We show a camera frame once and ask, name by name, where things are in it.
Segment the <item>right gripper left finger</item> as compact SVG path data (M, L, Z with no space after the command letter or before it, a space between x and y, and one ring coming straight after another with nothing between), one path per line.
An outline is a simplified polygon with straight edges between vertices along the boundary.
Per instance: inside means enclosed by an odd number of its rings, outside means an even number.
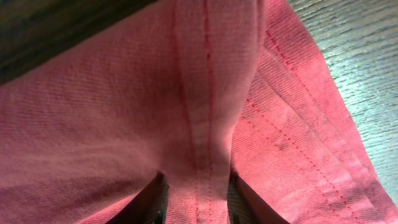
M169 201L169 185L158 172L120 212L106 224L164 224Z

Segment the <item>red t-shirt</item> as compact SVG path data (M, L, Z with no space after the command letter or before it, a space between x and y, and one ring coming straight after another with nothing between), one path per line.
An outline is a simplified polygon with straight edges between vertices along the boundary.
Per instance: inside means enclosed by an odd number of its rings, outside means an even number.
M165 223L231 223L238 174L289 223L396 223L286 1L157 1L1 87L1 222L106 223L158 172Z

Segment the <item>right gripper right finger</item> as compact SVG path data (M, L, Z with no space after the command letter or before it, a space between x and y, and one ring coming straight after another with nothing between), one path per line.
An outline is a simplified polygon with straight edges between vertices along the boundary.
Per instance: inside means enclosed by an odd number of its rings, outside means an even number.
M238 174L230 174L228 213L232 224L289 224Z

